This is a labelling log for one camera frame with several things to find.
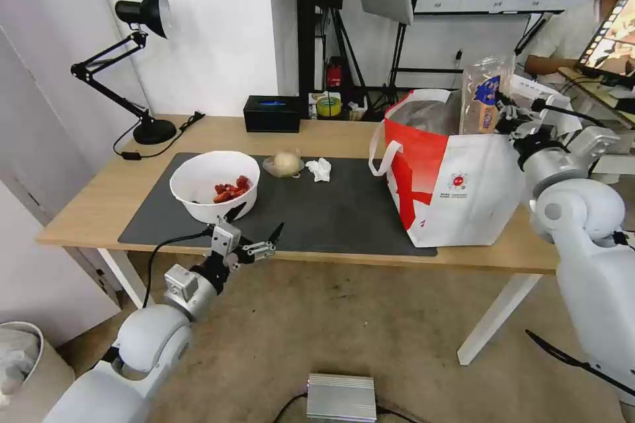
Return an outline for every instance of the screen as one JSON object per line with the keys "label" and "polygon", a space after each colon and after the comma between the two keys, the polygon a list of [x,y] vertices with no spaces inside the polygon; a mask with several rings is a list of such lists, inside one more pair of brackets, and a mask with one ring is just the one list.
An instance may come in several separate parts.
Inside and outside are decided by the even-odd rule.
{"label": "screen", "polygon": [[603,73],[635,77],[635,0],[618,0],[579,63]]}

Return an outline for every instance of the tape roll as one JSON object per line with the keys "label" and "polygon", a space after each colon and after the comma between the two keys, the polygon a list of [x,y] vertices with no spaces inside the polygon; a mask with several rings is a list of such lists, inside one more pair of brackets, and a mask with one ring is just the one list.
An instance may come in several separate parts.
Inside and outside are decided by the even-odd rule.
{"label": "tape roll", "polygon": [[342,112],[342,101],[335,97],[324,97],[317,100],[316,109],[322,117],[335,117]]}

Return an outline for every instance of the tissue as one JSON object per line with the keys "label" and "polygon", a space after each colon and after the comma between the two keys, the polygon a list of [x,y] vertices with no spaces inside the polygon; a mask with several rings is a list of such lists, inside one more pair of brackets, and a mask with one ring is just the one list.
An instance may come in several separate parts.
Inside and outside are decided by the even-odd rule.
{"label": "tissue", "polygon": [[306,166],[315,176],[314,182],[330,182],[331,181],[331,163],[320,157],[317,161],[309,161]]}

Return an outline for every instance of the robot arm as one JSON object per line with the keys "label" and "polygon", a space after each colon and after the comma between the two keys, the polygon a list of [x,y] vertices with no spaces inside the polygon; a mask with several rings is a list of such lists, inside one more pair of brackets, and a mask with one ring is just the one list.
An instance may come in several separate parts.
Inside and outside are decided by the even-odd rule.
{"label": "robot arm", "polygon": [[[235,210],[228,215],[237,215]],[[191,323],[205,314],[209,302],[223,292],[229,275],[241,264],[275,253],[282,226],[267,241],[258,243],[244,239],[226,221],[213,227],[205,261],[190,270],[172,266],[164,275],[165,303],[134,311],[108,352],[71,385],[44,422],[146,421],[152,397],[190,344]]]}
{"label": "robot arm", "polygon": [[558,286],[589,363],[528,333],[559,360],[612,383],[625,420],[635,422],[635,250],[614,239],[622,233],[622,198],[588,179],[592,164],[619,138],[610,129],[591,126],[565,146],[542,126],[544,110],[520,116],[519,121],[518,114],[508,114],[499,126],[519,152],[536,232],[558,249]]}

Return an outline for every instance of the red and white bag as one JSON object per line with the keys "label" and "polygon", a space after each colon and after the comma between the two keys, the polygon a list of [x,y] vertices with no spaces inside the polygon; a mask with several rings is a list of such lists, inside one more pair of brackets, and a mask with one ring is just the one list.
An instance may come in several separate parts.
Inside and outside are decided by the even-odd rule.
{"label": "red and white bag", "polygon": [[[411,91],[388,111],[370,142],[368,166],[388,188],[412,243],[419,248],[492,245],[518,206],[525,182],[504,135],[440,135],[392,120],[409,104],[446,103],[449,91]],[[386,152],[373,158],[384,128]]]}

